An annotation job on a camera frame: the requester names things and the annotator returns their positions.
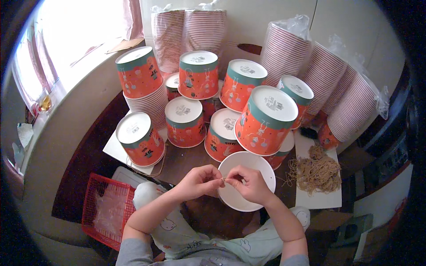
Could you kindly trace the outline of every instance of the red plastic basket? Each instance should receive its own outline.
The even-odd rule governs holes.
[[[97,214],[96,195],[98,194],[102,196],[107,186],[110,186],[110,189],[113,189],[115,193],[119,195],[125,195],[127,199],[124,208],[123,226],[120,235],[113,234],[112,232],[104,229],[97,229],[93,224],[93,220],[96,218]],[[86,197],[84,199],[83,206],[83,218],[81,221],[83,232],[86,235],[104,243],[105,245],[117,251],[120,250],[124,225],[126,225],[126,222],[132,213],[135,212],[135,207],[133,206],[132,202],[134,195],[135,189],[129,184],[91,173],[89,183],[87,184]]]

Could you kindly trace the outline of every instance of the white paper bowl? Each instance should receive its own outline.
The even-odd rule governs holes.
[[[221,162],[219,171],[222,176],[226,177],[229,171],[237,165],[259,170],[268,188],[272,192],[275,192],[275,174],[267,160],[249,152],[235,152]],[[226,182],[224,188],[218,188],[218,193],[226,205],[240,212],[254,212],[263,207],[262,205],[245,200],[233,186]]]

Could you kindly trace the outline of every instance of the hand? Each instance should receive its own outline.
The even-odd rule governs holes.
[[[225,187],[222,174],[210,164],[192,168],[171,192],[174,191],[179,200],[187,201],[211,193],[219,187]]]
[[[259,170],[236,166],[229,171],[225,182],[232,185],[246,200],[263,206],[275,196],[269,190]]]

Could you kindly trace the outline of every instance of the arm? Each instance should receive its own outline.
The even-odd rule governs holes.
[[[222,175],[213,165],[193,168],[181,182],[151,203],[135,211],[127,221],[123,240],[138,238],[149,242],[149,234],[183,201],[196,199],[225,186]]]
[[[260,171],[237,166],[229,172],[225,182],[232,185],[246,200],[263,205],[283,241],[281,261],[297,254],[308,255],[305,232],[296,216],[272,193]]]

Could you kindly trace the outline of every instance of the person's lap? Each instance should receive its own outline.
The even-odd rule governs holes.
[[[140,184],[133,199],[136,209],[148,204],[158,198],[164,191],[158,185],[152,182]],[[299,218],[306,229],[309,224],[303,224],[305,216],[297,214],[303,207],[292,208],[291,211]],[[251,265],[264,265],[267,261],[277,257],[282,251],[282,240],[278,236],[272,221],[269,219],[257,231],[247,235],[244,238],[232,240],[213,239],[210,240],[204,234],[195,232],[186,222],[179,209],[171,212],[151,233],[156,246],[166,254],[167,259],[173,259],[183,252],[191,251],[201,244],[209,244],[226,248],[239,256],[244,262]]]

